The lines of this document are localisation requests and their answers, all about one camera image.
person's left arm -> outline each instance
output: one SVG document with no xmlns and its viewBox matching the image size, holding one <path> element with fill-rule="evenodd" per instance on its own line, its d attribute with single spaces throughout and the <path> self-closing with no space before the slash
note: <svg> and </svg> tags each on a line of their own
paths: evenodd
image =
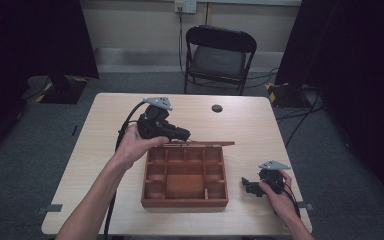
<svg viewBox="0 0 384 240">
<path fill-rule="evenodd" d="M 166 142 L 168 142 L 166 137 L 142 139 L 136 124 L 130 125 L 119 148 L 66 220 L 56 239 L 96 239 L 111 199 L 126 171 L 149 148 Z"/>
</svg>

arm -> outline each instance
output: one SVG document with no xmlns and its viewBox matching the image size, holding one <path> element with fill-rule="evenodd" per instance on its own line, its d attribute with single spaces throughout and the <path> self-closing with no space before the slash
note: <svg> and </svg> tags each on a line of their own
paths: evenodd
<svg viewBox="0 0 384 240">
<path fill-rule="evenodd" d="M 292 183 L 292 178 L 286 174 L 284 171 L 280 171 L 285 179 L 285 183 L 290 187 Z M 270 203 L 272 204 L 274 210 L 277 215 L 282 219 L 283 223 L 285 223 L 286 227 L 291 232 L 292 238 L 294 240 L 311 240 L 314 239 L 310 234 L 308 229 L 305 227 L 304 223 L 298 217 L 295 212 L 294 205 L 292 204 L 289 197 L 286 193 L 276 194 L 270 188 L 267 183 L 260 181 L 259 185 L 261 189 L 267 194 L 269 197 Z M 285 186 L 285 191 L 290 192 L 290 189 Z"/>
<path fill-rule="evenodd" d="M 115 154 L 99 173 L 89 192 L 71 213 L 56 239 L 96 239 L 124 173 L 154 146 L 168 142 L 166 137 L 142 139 L 136 124 L 127 128 Z"/>
</svg>

person's right arm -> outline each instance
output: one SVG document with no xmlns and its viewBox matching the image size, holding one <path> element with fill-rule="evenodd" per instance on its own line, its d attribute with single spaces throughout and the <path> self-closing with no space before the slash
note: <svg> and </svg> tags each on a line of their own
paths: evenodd
<svg viewBox="0 0 384 240">
<path fill-rule="evenodd" d="M 285 179 L 285 184 L 291 187 L 292 178 L 284 171 L 281 170 L 280 172 Z M 283 223 L 285 223 L 286 227 L 291 232 L 292 238 L 294 240 L 313 240 L 313 236 L 298 217 L 294 205 L 286 193 L 282 192 L 281 194 L 277 194 L 273 192 L 270 186 L 263 181 L 260 181 L 259 185 L 269 197 L 270 203 L 277 215 L 282 219 Z M 285 186 L 285 191 L 292 194 L 287 186 Z"/>
</svg>

chair backrest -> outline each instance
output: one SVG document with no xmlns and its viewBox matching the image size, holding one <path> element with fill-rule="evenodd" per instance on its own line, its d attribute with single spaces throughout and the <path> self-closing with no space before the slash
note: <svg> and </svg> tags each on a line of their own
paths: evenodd
<svg viewBox="0 0 384 240">
<path fill-rule="evenodd" d="M 248 33 L 208 25 L 190 28 L 186 33 L 186 43 L 188 48 L 189 43 L 192 43 L 252 55 L 257 49 L 257 42 Z"/>
</svg>

person's left hand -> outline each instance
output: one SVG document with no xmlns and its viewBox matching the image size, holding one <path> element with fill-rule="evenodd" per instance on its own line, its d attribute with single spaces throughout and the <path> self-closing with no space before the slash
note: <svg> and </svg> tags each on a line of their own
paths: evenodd
<svg viewBox="0 0 384 240">
<path fill-rule="evenodd" d="M 116 150 L 113 160 L 121 161 L 126 170 L 133 166 L 133 163 L 141 158 L 148 149 L 167 143 L 167 137 L 155 137 L 151 139 L 143 139 L 137 130 L 136 124 L 131 124 L 126 130 L 121 143 Z"/>
</svg>

